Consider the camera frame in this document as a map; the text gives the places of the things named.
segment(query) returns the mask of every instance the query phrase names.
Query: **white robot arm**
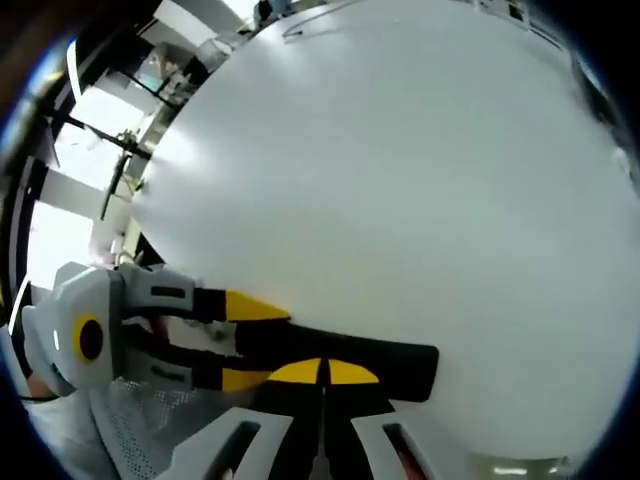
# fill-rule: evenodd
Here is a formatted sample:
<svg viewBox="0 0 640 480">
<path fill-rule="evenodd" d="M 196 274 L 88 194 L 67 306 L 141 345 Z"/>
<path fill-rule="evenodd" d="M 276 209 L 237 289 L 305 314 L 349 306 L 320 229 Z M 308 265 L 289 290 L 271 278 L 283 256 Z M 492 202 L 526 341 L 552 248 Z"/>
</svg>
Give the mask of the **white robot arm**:
<svg viewBox="0 0 640 480">
<path fill-rule="evenodd" d="M 195 288 L 193 279 L 166 268 L 90 268 L 24 307 L 27 361 L 58 396 L 109 383 L 124 369 L 122 320 L 150 308 L 188 312 Z"/>
</svg>

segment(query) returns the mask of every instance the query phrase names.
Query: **yellow circle marker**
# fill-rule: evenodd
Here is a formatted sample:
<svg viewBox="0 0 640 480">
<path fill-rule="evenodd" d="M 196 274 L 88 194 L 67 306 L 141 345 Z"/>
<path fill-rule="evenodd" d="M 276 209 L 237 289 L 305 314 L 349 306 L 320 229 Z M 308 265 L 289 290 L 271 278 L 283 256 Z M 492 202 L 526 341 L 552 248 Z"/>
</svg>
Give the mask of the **yellow circle marker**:
<svg viewBox="0 0 640 480">
<path fill-rule="evenodd" d="M 91 363 L 102 351 L 103 334 L 95 315 L 86 313 L 73 324 L 73 351 L 82 363 Z"/>
</svg>

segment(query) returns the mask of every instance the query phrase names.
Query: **white wall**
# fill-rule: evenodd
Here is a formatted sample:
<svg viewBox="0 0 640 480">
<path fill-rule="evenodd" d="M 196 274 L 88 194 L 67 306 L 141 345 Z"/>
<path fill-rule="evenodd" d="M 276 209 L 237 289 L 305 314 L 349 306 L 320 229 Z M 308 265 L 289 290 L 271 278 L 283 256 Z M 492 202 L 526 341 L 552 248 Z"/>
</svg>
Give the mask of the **white wall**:
<svg viewBox="0 0 640 480">
<path fill-rule="evenodd" d="M 216 33 L 234 32 L 242 26 L 241 18 L 222 0 L 176 0 L 176 3 Z"/>
<path fill-rule="evenodd" d="M 189 50 L 190 52 L 195 53 L 194 45 L 187 40 L 184 35 L 181 35 L 179 32 L 168 26 L 166 23 L 157 21 L 153 25 L 151 25 L 142 35 L 147 42 L 157 45 L 162 42 L 171 43 L 173 45 L 178 45 L 179 47 L 184 48 L 185 50 Z"/>
<path fill-rule="evenodd" d="M 91 262 L 92 229 L 90 218 L 36 202 L 27 255 L 27 276 L 31 284 L 52 289 L 57 271 L 64 264 Z"/>
<path fill-rule="evenodd" d="M 147 92 L 142 87 L 136 85 L 135 82 L 129 82 L 129 85 L 124 88 L 118 82 L 108 78 L 106 74 L 103 74 L 98 81 L 94 84 L 94 87 L 100 90 L 110 93 L 111 95 L 124 100 L 129 105 L 136 107 L 144 113 L 150 113 L 154 108 L 158 106 L 160 100 L 155 98 L 151 93 Z"/>
<path fill-rule="evenodd" d="M 224 0 L 224 3 L 226 3 L 241 19 L 246 20 L 248 18 L 253 18 L 253 7 L 258 3 L 258 1 Z"/>
<path fill-rule="evenodd" d="M 216 32 L 196 15 L 172 0 L 163 0 L 153 16 L 185 37 L 193 48 L 198 48 L 205 41 L 216 36 Z"/>
<path fill-rule="evenodd" d="M 103 192 L 50 170 L 44 181 L 40 201 L 88 218 L 100 215 Z"/>
</svg>

